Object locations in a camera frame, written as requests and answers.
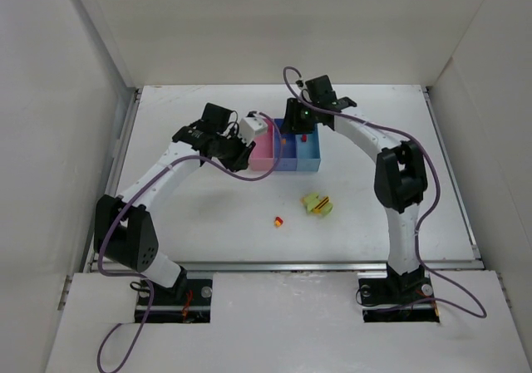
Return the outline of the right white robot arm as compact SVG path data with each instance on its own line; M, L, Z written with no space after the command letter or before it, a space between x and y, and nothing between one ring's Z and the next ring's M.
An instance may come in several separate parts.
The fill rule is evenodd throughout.
M290 87L283 132L303 134L316 124L329 127L359 147L375 164L373 188L385 209L389 255L385 277L360 278L365 307L407 304L426 283L418 257L416 223L428 187L421 147L405 132L372 123L354 101L339 98L328 76L296 80Z

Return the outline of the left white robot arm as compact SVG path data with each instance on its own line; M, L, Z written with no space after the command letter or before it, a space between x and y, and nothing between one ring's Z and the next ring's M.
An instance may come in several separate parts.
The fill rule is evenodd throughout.
M94 249L129 268L150 286L174 299L185 292L187 273L160 251L153 215L175 190L204 164L236 175L249 167L255 140L268 126L256 112L236 125L231 110L208 103L202 116L181 127L162 156L128 189L105 194L96 204Z

